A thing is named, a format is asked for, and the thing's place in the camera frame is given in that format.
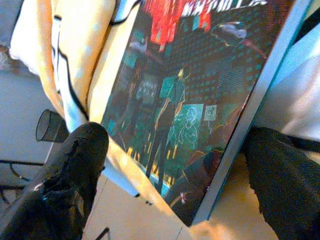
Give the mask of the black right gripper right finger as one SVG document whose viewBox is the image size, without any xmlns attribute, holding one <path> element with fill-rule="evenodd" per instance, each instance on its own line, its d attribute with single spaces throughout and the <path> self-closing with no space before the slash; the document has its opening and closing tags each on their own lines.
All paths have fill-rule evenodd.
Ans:
<svg viewBox="0 0 320 240">
<path fill-rule="evenodd" d="M 253 127 L 244 143 L 250 187 L 259 211 L 280 240 L 320 238 L 320 165 L 306 152 L 320 143 Z"/>
</svg>

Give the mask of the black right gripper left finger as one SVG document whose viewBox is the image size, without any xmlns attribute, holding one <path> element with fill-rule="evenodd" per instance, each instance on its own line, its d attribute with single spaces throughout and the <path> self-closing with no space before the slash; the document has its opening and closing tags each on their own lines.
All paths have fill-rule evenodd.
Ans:
<svg viewBox="0 0 320 240">
<path fill-rule="evenodd" d="M 80 240 L 109 147 L 106 129 L 87 122 L 65 139 L 0 215 L 2 240 Z"/>
</svg>

